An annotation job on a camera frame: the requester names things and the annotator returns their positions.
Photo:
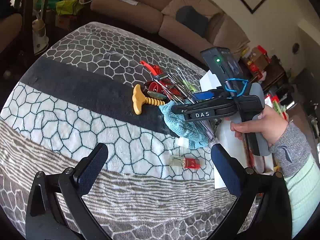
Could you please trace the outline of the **grey sleeve forearm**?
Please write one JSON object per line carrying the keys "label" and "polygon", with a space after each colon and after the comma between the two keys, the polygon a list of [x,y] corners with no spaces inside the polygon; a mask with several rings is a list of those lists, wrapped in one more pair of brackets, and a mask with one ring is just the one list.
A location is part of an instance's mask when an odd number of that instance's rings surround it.
{"label": "grey sleeve forearm", "polygon": [[319,205],[319,167],[305,135],[291,122],[270,151],[283,171],[292,213],[292,237],[295,237]]}

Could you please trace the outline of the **person's right hand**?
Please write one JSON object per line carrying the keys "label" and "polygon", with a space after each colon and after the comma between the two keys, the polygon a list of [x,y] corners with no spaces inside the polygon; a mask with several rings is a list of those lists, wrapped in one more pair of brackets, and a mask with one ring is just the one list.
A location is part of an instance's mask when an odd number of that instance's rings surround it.
{"label": "person's right hand", "polygon": [[230,129],[238,139],[242,139],[243,134],[261,133],[268,145],[272,146],[285,132],[288,124],[273,108],[266,105],[259,119],[238,124],[231,122]]}

